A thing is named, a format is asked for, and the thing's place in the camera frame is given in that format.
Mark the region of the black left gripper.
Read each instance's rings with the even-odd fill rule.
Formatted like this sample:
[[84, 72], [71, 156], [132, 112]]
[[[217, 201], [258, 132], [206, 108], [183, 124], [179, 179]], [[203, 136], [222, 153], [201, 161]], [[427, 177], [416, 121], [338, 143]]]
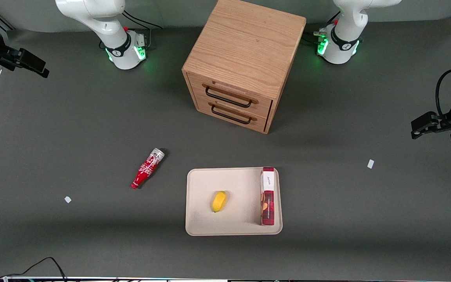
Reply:
[[411, 138], [413, 140], [420, 138], [428, 127], [431, 133], [451, 131], [451, 120], [428, 111], [411, 121]]

